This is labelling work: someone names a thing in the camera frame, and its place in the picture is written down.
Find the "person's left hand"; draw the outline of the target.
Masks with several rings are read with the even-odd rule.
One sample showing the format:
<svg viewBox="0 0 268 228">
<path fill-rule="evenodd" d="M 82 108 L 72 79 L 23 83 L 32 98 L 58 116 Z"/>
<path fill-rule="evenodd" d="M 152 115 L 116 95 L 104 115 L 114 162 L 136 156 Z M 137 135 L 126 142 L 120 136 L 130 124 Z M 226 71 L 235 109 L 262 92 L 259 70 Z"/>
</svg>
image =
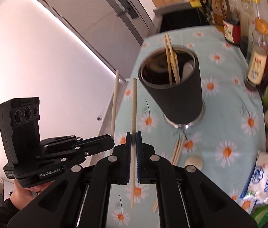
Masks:
<svg viewBox="0 0 268 228">
<path fill-rule="evenodd" d="M 23 188 L 17 180 L 14 180 L 15 190 L 11 194 L 10 200 L 17 209 L 22 210 L 34 199 L 33 192 L 40 195 L 52 183 L 53 181 L 30 188 Z"/>
</svg>

